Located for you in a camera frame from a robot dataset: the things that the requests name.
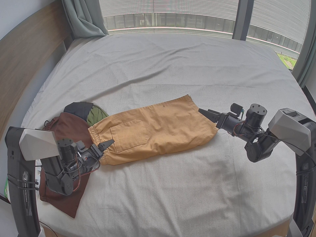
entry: brown garment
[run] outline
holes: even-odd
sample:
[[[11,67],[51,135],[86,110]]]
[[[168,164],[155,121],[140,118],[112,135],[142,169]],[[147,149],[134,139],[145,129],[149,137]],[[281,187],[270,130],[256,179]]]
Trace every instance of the brown garment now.
[[[104,151],[103,165],[194,148],[207,143],[217,131],[189,95],[111,115],[89,128],[94,144],[115,141]]]
[[[92,145],[92,140],[88,132],[89,125],[82,118],[71,113],[61,113],[59,117],[53,118],[46,126],[46,130],[55,133],[56,140],[63,138],[72,139],[74,142],[81,140],[87,148]],[[40,173],[39,197],[42,201],[48,202],[57,209],[75,218],[76,212],[87,185],[90,174],[84,175],[80,180],[80,187],[69,196],[64,196],[51,191],[46,186],[45,172]]]

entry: wooden headboard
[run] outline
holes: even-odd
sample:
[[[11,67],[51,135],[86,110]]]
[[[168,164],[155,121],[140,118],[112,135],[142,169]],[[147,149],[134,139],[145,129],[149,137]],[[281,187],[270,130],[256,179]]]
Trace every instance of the wooden headboard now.
[[[63,5],[57,0],[0,40],[0,138],[29,81],[70,34]]]

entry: curtain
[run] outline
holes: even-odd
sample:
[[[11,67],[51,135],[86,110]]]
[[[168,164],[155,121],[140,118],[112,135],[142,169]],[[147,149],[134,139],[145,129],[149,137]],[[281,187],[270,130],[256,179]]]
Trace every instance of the curtain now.
[[[298,82],[301,88],[304,88],[305,83],[313,69],[316,69],[316,0],[311,0],[311,10],[309,23],[302,50],[292,75]]]
[[[62,0],[62,3],[75,38],[109,34],[99,0]]]

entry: green grass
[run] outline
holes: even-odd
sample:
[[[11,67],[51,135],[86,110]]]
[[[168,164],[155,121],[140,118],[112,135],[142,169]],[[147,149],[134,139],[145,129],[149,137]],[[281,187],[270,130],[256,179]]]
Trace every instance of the green grass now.
[[[280,58],[280,60],[284,63],[284,65],[288,68],[288,69],[291,69],[285,61],[288,61],[292,64],[292,66],[294,67],[295,66],[295,63],[296,63],[296,60],[295,59],[292,59],[291,57],[289,56],[286,56],[286,55],[283,55],[283,54],[279,54],[277,53],[278,57]]]

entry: white bed sheet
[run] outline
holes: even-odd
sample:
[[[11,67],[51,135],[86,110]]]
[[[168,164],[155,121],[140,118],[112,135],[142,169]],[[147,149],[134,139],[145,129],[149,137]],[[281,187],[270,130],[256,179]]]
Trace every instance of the white bed sheet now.
[[[315,119],[274,51],[245,41],[189,34],[116,34],[75,41],[22,123],[41,128],[74,101],[109,115],[189,94],[227,112],[263,105],[263,128],[280,108]],[[283,143],[258,163],[224,130],[206,145],[91,174],[75,219],[37,200],[39,218],[66,236],[253,236],[292,214],[295,157]]]

